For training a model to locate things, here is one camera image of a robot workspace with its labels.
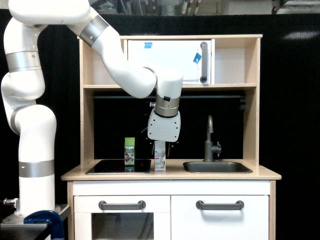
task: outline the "faucet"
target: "faucet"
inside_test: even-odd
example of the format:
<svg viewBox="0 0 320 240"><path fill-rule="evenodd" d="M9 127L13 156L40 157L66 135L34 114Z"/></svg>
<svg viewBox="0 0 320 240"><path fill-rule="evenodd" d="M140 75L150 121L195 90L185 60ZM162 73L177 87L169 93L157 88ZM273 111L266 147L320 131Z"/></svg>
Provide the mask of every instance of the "faucet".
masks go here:
<svg viewBox="0 0 320 240"><path fill-rule="evenodd" d="M217 145L211 141L211 134L214 132L214 124L212 116L208 116L208 123L206 126L206 141L204 142L204 162L215 162L214 154L220 156L221 145L217 142Z"/></svg>

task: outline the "oven door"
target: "oven door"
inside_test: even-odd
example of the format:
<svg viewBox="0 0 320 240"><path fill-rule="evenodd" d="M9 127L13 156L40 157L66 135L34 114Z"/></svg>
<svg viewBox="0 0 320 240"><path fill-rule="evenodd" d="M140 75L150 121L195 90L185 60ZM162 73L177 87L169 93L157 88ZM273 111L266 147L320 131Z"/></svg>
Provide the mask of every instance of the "oven door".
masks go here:
<svg viewBox="0 0 320 240"><path fill-rule="evenodd" d="M75 196L75 240L169 240L170 196Z"/></svg>

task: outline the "black backdrop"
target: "black backdrop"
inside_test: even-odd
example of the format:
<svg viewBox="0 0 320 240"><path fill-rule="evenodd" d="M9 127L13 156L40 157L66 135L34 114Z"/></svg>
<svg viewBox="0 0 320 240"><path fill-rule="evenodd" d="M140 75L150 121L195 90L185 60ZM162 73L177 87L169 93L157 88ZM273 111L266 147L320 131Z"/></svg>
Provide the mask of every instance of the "black backdrop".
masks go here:
<svg viewBox="0 0 320 240"><path fill-rule="evenodd" d="M8 67L3 34L10 20L0 10L0 77ZM277 181L277 239L318 239L320 15L148 17L106 15L120 35L263 34L260 69L260 164ZM306 32L313 38L305 39ZM297 39L285 36L297 33ZM61 175L80 163L79 44L65 26L49 26L38 40L46 91L37 101L56 114L56 202L67 202ZM0 104L0 199L18 187L19 137Z"/></svg>

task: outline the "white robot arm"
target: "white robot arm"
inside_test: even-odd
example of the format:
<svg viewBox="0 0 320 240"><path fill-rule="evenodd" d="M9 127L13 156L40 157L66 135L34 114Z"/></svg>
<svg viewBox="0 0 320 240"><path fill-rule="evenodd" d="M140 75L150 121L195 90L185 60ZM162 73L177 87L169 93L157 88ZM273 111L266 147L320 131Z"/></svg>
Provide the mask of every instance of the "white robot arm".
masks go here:
<svg viewBox="0 0 320 240"><path fill-rule="evenodd" d="M9 0L9 10L13 18L3 41L9 73L2 80L1 94L8 124L20 135L18 214L55 209L57 123L49 108L36 104L45 90L37 40L49 24L67 25L101 56L113 80L133 97L145 98L156 86L148 136L166 142L178 139L182 74L159 66L131 65L122 52L119 34L88 0Z"/></svg>

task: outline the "stovetop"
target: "stovetop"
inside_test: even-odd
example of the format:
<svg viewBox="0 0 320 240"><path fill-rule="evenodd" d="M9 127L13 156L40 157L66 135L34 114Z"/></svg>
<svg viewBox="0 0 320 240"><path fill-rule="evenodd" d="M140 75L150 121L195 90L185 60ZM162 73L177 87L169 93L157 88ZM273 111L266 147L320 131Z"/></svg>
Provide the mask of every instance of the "stovetop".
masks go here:
<svg viewBox="0 0 320 240"><path fill-rule="evenodd" d="M150 159L136 159L134 166L125 166L124 159L106 159L98 162L85 174L148 174Z"/></svg>

